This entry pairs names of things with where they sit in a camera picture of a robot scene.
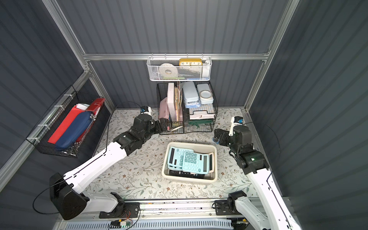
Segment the light blue calculator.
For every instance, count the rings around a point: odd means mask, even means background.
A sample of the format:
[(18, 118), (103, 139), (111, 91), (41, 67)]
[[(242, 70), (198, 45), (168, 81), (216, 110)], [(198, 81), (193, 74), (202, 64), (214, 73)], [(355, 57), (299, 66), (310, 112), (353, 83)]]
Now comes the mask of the light blue calculator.
[(208, 174), (209, 155), (187, 151), (184, 154), (182, 170), (189, 173)]
[(184, 162), (184, 154), (186, 152), (194, 152), (192, 149), (183, 149), (177, 147), (171, 147), (168, 152), (168, 168), (171, 170), (180, 171)]

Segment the pink calculator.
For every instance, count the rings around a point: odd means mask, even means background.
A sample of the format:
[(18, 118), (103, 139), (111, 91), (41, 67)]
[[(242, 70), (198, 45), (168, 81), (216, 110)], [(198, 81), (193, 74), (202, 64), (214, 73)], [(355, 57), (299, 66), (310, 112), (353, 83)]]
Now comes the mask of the pink calculator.
[(215, 162), (214, 162), (214, 153), (209, 153), (209, 173), (214, 172)]

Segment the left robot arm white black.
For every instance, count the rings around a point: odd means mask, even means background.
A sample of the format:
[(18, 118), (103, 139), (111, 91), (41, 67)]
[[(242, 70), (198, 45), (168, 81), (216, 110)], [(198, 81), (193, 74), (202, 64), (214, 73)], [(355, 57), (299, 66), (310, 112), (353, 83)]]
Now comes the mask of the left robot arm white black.
[(62, 218), (71, 220), (90, 212), (100, 212), (102, 218), (123, 216), (125, 202), (120, 195), (87, 193), (85, 189), (110, 166), (142, 148), (153, 135), (167, 131), (167, 127), (164, 118), (155, 121), (148, 114), (140, 114), (133, 126), (115, 137), (104, 151), (64, 175), (54, 174), (49, 181), (49, 196)]

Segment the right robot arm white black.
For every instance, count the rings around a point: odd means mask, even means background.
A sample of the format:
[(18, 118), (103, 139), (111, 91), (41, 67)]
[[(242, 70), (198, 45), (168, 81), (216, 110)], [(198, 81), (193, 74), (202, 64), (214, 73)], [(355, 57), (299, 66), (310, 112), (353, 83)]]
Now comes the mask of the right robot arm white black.
[(229, 194), (229, 209), (242, 214), (256, 230), (300, 230), (301, 226), (275, 186), (265, 156), (254, 148), (251, 130), (245, 125), (235, 126), (231, 131), (216, 129), (213, 139), (230, 149), (230, 156), (236, 160), (257, 191), (264, 213), (243, 191)]

